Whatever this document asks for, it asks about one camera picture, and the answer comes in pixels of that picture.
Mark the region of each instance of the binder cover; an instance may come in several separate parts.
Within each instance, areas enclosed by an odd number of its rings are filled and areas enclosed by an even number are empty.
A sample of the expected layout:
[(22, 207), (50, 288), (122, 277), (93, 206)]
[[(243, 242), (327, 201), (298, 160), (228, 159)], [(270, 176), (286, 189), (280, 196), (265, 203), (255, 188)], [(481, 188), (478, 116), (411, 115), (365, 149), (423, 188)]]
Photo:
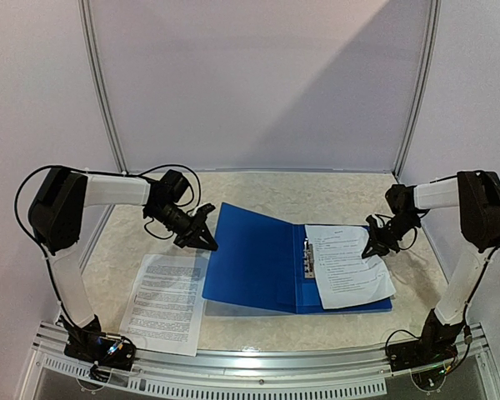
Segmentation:
[(325, 310), (315, 279), (303, 271), (304, 225), (223, 203), (215, 232), (218, 250), (207, 266), (203, 297), (285, 313), (374, 313), (392, 309), (390, 298)]

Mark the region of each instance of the table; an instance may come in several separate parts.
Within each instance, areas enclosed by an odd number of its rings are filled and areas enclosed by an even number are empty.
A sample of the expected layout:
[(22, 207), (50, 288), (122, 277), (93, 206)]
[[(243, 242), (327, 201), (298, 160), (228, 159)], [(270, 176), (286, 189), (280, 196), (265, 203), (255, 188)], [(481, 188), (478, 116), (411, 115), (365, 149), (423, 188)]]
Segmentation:
[[(391, 174), (342, 172), (201, 172), (202, 201), (213, 203), (214, 232), (222, 202), (290, 223), (364, 224), (371, 213), (389, 214), (384, 194)], [(117, 332), (144, 254), (194, 255), (143, 231), (141, 207), (116, 206), (83, 274), (102, 329)], [(161, 224), (149, 227), (161, 236)], [(404, 245), (413, 235), (404, 238)], [(391, 312), (346, 315), (215, 317), (204, 315), (198, 347), (206, 350), (297, 352), (382, 343), (399, 328), (422, 330), (447, 281), (422, 230), (411, 250), (384, 258), (397, 289)]]

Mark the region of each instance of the document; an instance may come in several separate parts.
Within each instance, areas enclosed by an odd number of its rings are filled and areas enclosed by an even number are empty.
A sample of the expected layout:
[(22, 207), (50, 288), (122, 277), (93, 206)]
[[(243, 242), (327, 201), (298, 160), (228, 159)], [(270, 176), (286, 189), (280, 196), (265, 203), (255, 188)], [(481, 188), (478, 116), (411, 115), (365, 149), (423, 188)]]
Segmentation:
[(206, 258), (145, 255), (120, 334), (137, 348), (196, 356), (207, 266)]
[(325, 309), (376, 302), (396, 289), (379, 256), (361, 258), (368, 242), (364, 227), (306, 225), (312, 244), (318, 293)]

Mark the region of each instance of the marble-patterned surface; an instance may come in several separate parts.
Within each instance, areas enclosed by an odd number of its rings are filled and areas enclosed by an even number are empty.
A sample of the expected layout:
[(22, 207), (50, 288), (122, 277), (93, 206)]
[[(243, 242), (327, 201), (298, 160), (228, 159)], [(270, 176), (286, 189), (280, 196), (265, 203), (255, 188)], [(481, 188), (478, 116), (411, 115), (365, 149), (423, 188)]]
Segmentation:
[[(203, 172), (202, 202), (231, 203), (291, 223), (363, 224), (371, 213), (389, 214), (384, 193), (392, 175), (320, 172)], [(214, 231), (216, 210), (208, 219)], [(83, 275), (102, 328), (117, 332), (133, 280), (146, 253), (193, 255), (143, 231), (140, 207), (115, 207)], [(164, 236), (160, 224), (152, 230)], [(447, 283), (426, 236), (406, 252), (384, 258), (397, 289), (393, 310), (349, 315), (214, 317), (204, 315), (199, 348), (302, 351), (365, 346), (395, 329), (419, 334)]]

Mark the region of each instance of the paper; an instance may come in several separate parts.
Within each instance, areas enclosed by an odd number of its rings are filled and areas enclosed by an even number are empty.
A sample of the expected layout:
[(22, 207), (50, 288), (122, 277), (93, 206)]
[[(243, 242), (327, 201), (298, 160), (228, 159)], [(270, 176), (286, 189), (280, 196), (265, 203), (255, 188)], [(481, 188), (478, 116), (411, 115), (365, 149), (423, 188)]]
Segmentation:
[(196, 356), (207, 265), (206, 258), (144, 256), (120, 333), (138, 348)]
[(358, 306), (392, 296), (396, 289), (379, 256), (361, 258), (368, 242), (363, 227), (306, 225), (315, 279), (325, 309)]

